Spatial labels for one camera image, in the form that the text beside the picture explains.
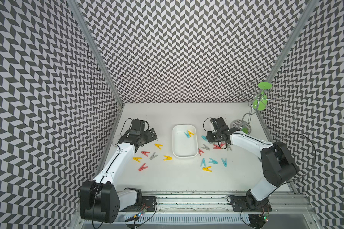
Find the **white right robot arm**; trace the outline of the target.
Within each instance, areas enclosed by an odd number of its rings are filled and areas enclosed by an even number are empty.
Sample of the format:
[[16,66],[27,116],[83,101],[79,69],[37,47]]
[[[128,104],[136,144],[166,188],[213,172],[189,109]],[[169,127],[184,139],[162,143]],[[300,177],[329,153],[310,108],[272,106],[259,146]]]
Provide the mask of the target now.
[[233,197],[243,203],[248,210],[259,210],[269,203],[269,196],[286,181],[297,175],[299,167],[285,143],[266,142],[252,137],[243,131],[229,128],[222,117],[209,117],[213,130],[207,131],[210,143],[233,145],[254,154],[261,160],[263,177],[246,192],[246,196]]

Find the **red clothespin group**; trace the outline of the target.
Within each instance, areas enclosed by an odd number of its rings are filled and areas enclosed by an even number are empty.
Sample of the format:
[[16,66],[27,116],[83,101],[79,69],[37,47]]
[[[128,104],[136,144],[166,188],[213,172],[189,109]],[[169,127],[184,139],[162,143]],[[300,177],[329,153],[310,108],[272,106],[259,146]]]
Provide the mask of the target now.
[[226,144],[225,143],[223,143],[223,144],[218,144],[218,145],[216,145],[216,144],[213,144],[213,149],[226,149]]

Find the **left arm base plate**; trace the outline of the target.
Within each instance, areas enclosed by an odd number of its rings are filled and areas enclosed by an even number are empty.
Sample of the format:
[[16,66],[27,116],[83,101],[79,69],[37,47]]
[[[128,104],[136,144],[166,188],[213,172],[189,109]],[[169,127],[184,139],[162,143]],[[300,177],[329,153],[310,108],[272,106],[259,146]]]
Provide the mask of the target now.
[[142,197],[132,206],[123,209],[123,212],[140,212],[146,209],[147,212],[155,212],[157,208],[157,198],[155,196]]

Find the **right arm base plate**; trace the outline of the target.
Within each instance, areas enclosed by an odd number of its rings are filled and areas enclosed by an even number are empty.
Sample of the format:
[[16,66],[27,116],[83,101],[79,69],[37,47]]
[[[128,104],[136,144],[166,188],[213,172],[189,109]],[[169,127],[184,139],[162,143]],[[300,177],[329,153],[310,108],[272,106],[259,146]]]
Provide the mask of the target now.
[[234,212],[271,212],[272,207],[269,203],[269,198],[257,201],[254,198],[246,196],[230,196],[229,202],[232,205]]

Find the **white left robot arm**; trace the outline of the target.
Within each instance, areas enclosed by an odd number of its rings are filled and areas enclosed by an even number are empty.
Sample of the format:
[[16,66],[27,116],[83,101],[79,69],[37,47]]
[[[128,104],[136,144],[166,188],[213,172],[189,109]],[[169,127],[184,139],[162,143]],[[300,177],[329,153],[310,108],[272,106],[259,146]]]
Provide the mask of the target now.
[[119,212],[135,211],[137,214],[126,220],[135,223],[146,212],[156,212],[156,197],[144,197],[142,191],[136,188],[117,191],[117,184],[126,164],[132,160],[137,150],[157,138],[155,130],[147,121],[131,121],[130,128],[118,140],[116,151],[109,162],[93,180],[84,182],[81,186],[81,219],[113,223]]

